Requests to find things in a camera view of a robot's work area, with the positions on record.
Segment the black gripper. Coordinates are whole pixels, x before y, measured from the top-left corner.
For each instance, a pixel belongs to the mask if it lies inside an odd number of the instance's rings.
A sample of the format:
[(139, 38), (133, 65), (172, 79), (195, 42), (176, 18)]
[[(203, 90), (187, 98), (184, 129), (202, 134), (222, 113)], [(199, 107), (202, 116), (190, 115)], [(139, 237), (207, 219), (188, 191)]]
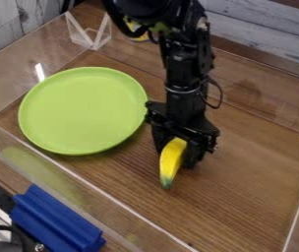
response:
[(218, 108), (207, 102), (208, 86), (188, 90), (165, 89), (164, 102), (145, 102), (145, 122), (152, 127), (152, 138), (157, 153), (171, 140), (187, 142), (183, 154), (183, 167), (194, 169), (206, 153), (214, 153), (220, 130), (206, 117), (206, 107)]

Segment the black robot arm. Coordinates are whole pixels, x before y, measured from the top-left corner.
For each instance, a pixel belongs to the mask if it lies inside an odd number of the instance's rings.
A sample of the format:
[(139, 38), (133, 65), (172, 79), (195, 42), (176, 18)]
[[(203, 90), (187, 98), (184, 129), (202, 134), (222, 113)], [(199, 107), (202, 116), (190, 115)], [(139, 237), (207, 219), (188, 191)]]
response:
[(216, 147), (220, 130), (206, 117), (215, 55), (211, 26), (199, 0), (103, 0), (120, 32), (139, 38), (148, 35), (160, 47), (165, 75), (163, 102), (147, 101), (145, 120), (152, 126), (156, 150), (176, 138), (187, 142), (183, 166), (195, 167)]

